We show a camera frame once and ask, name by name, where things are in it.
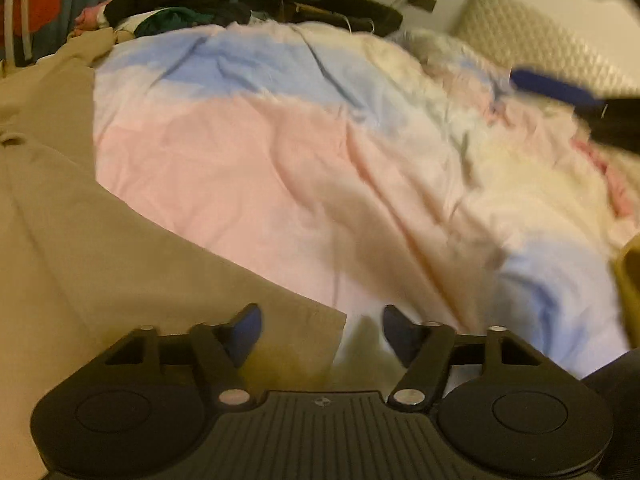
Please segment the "tan brown garment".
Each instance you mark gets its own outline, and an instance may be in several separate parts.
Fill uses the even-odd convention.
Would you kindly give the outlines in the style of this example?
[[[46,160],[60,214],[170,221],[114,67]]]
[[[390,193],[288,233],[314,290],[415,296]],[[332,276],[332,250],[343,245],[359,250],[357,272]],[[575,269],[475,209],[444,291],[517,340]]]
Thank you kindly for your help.
[[[109,30],[1,77],[1,474],[39,479],[29,431],[42,396],[139,326],[179,333],[259,304],[250,390],[319,390],[340,312],[272,284],[155,223],[94,176],[93,63]]]

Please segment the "pile of mixed clothes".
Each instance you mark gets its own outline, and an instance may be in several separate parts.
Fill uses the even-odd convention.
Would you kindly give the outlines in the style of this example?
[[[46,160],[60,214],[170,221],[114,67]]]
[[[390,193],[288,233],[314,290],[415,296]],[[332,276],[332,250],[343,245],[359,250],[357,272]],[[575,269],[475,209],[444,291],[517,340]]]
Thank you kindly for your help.
[[[194,26],[247,25],[254,19],[249,6],[233,0],[105,0],[82,10],[68,36],[110,28],[140,38]]]

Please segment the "beige quilted headboard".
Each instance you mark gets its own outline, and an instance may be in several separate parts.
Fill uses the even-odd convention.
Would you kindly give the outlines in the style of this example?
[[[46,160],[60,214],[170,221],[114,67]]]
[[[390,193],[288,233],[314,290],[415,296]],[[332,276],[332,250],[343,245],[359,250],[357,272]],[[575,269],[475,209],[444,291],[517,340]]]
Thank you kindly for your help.
[[[639,84],[586,40],[520,0],[466,0],[452,34],[502,67],[536,68],[598,96],[636,96]]]

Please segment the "pastel tie-dye duvet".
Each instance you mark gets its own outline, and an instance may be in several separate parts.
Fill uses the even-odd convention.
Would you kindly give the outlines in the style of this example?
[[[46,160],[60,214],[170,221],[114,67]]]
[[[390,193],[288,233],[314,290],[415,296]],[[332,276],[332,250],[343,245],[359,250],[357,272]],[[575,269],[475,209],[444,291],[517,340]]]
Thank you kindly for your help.
[[[472,109],[462,44],[427,67],[322,25],[201,26],[93,63],[96,182],[137,214],[345,325],[327,382],[388,388],[382,310],[510,328],[576,376],[630,347],[608,256],[634,210],[570,118]]]

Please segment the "black sofa chair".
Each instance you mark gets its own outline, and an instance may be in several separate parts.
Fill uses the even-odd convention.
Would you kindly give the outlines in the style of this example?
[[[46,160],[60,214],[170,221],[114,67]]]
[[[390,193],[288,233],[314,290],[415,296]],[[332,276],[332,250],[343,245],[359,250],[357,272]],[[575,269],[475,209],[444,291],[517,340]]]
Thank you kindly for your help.
[[[250,10],[279,23],[318,22],[349,32],[385,37],[400,29],[404,17],[374,0],[240,0]]]

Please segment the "red fabric basket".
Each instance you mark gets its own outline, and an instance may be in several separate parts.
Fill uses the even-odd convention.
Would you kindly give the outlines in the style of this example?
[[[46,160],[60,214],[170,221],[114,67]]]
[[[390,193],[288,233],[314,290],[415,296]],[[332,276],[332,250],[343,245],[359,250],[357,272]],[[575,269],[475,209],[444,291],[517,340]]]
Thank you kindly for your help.
[[[28,32],[32,35],[52,23],[62,12],[62,0],[26,0],[28,2]],[[23,36],[22,0],[13,0],[11,24],[13,35]]]

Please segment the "black wall outlet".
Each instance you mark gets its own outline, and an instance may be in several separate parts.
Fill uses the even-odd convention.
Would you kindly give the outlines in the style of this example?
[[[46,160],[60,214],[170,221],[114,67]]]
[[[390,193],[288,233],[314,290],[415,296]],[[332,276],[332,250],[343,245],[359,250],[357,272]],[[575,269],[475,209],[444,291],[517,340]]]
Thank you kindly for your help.
[[[408,6],[422,10],[427,13],[433,13],[437,0],[407,0]]]

